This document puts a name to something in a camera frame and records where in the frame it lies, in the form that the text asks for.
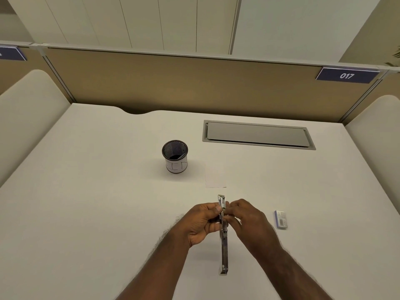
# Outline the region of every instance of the desk surface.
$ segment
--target desk surface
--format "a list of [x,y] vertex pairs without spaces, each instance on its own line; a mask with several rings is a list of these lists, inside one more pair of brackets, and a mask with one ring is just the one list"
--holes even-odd
[[[307,127],[316,150],[202,142],[204,120]],[[161,155],[174,139],[189,147],[181,174]],[[205,187],[209,161],[227,188]],[[271,223],[284,210],[283,246],[334,298],[400,296],[400,216],[343,125],[73,104],[0,188],[2,298],[112,300],[175,217],[218,193]],[[278,299],[232,229],[228,239],[228,275],[209,235],[175,299]]]

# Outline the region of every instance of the black mesh cup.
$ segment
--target black mesh cup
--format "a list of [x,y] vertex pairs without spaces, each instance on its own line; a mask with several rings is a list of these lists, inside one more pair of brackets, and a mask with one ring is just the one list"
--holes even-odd
[[181,173],[187,165],[187,145],[179,140],[169,141],[164,144],[162,153],[167,169],[174,173]]

